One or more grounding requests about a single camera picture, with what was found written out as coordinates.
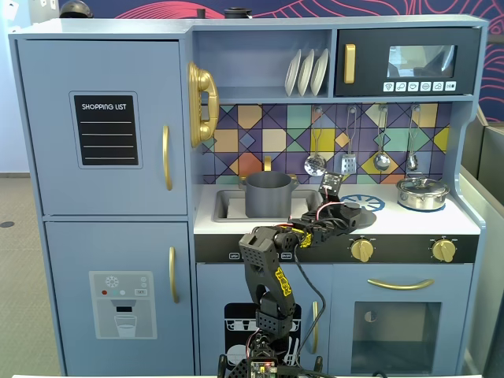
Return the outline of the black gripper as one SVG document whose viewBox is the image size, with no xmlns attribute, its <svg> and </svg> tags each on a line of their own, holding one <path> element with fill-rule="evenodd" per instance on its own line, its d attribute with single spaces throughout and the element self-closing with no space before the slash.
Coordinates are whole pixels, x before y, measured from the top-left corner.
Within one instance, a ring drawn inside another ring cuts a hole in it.
<svg viewBox="0 0 504 378">
<path fill-rule="evenodd" d="M 343 205 L 343 202 L 327 202 L 317 208 L 312 229 L 315 239 L 330 239 L 358 228 L 361 208 Z"/>
</svg>

